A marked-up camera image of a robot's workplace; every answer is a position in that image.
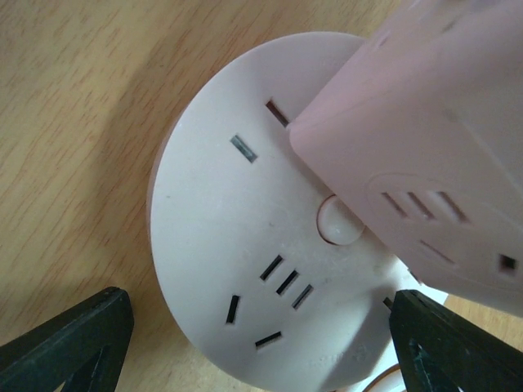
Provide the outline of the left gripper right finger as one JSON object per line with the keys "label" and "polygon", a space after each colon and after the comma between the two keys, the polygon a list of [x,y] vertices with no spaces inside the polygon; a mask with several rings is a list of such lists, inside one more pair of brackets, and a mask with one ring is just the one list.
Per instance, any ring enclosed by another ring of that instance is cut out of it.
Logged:
{"label": "left gripper right finger", "polygon": [[407,391],[521,391],[522,352],[416,290],[387,301]]}

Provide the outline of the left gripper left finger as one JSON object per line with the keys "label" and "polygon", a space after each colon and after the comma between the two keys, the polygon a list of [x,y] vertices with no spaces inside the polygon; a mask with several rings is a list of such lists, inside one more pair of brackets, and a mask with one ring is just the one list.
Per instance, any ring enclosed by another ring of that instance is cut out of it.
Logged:
{"label": "left gripper left finger", "polygon": [[134,328],[130,297],[97,294],[1,346],[2,391],[114,391]]}

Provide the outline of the large pink cube adapter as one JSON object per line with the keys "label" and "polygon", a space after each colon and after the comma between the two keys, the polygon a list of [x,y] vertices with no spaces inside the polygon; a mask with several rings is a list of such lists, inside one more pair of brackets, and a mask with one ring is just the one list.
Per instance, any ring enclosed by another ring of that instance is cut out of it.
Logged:
{"label": "large pink cube adapter", "polygon": [[521,315],[521,2],[403,1],[289,131],[416,278]]}

